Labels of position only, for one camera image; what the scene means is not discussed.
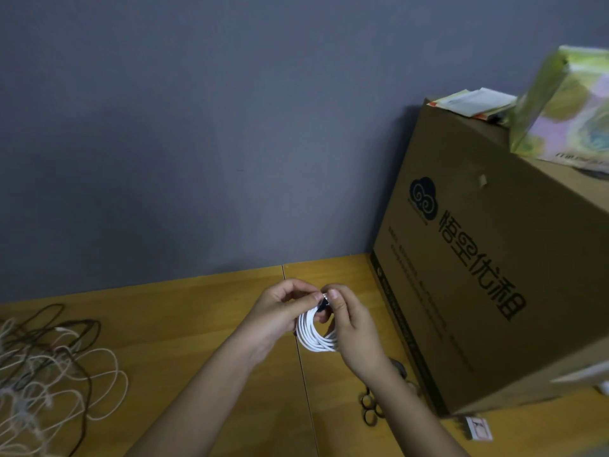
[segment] wooden table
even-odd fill
[[[23,320],[60,301],[67,305],[62,319],[102,322],[95,345],[114,350],[130,388],[113,415],[89,422],[76,455],[119,457],[245,317],[260,292],[282,279],[281,266],[275,266],[0,305],[0,317]],[[317,455],[296,343],[285,335],[255,368],[213,455]],[[95,410],[102,412],[113,400]],[[57,453],[67,454],[78,435],[73,421],[58,435]]]
[[[319,286],[349,285],[370,308],[387,354],[404,363],[414,380],[366,255],[11,303],[0,305],[0,317],[24,319],[62,301],[67,305],[65,318],[102,321],[96,346],[115,351],[129,375],[130,389],[115,414],[89,423],[77,456],[119,457],[232,332],[260,292],[281,280],[284,271],[286,277]],[[375,428],[362,422],[362,392],[363,384],[339,354],[309,352],[287,334],[248,380],[213,455],[401,455],[385,421]],[[592,389],[482,416],[493,432],[492,443],[467,442],[456,423],[444,422],[473,457],[567,457],[609,442],[609,399]],[[76,423],[66,427],[57,439],[58,453],[69,450],[77,431]]]
[[[284,270],[285,277],[299,277],[319,286],[342,283],[354,290],[370,309],[385,352],[401,361],[414,380],[367,255],[287,264]],[[357,398],[364,387],[337,353],[312,353],[300,347],[300,356],[321,457],[402,455],[385,421],[375,428],[362,422]],[[472,457],[567,457],[609,442],[609,398],[592,388],[481,416],[488,420],[493,442],[467,441],[456,421],[443,421]]]

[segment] scissors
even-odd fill
[[[404,364],[402,364],[400,361],[396,361],[395,359],[392,359],[392,358],[389,358],[389,360],[391,361],[393,366],[398,369],[400,376],[404,380],[406,380],[407,374],[406,374],[406,368],[404,367]],[[416,394],[419,395],[420,390],[419,390],[418,386],[416,384],[412,383],[411,381],[408,381],[408,380],[406,380],[406,381],[409,384],[409,386],[411,388],[413,388],[413,390],[416,392]],[[370,388],[368,386],[366,386],[366,393],[364,395],[362,395],[361,399],[359,400],[359,403],[362,405],[363,422],[366,425],[368,425],[369,427],[375,427],[378,423],[378,419],[385,418],[385,415],[383,414],[383,410],[379,406],[375,397],[372,396],[372,393],[370,392]]]

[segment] cloud logo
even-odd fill
[[[435,199],[435,184],[425,176],[410,184],[410,198],[423,216],[431,221],[438,215],[438,201]]]

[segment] person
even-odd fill
[[[279,282],[260,295],[243,322],[126,457],[206,456],[252,368],[279,337],[294,330],[299,315],[319,304],[322,292],[328,294],[334,313],[331,326],[336,328],[340,355],[374,393],[402,452],[409,457],[467,457],[393,367],[368,309],[353,291],[340,284],[318,289],[298,279]],[[321,322],[329,318],[329,309],[316,315]]]

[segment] hand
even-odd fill
[[[370,385],[380,372],[391,366],[391,362],[383,351],[368,308],[346,285],[329,284],[322,291],[327,292],[334,312],[333,324],[343,361],[362,382]]]
[[[294,331],[296,318],[315,308],[322,298],[315,285],[298,279],[281,281],[260,295],[233,336],[252,348],[252,360],[257,364],[269,354],[281,335]],[[323,323],[328,317],[328,312],[323,311],[315,320]]]

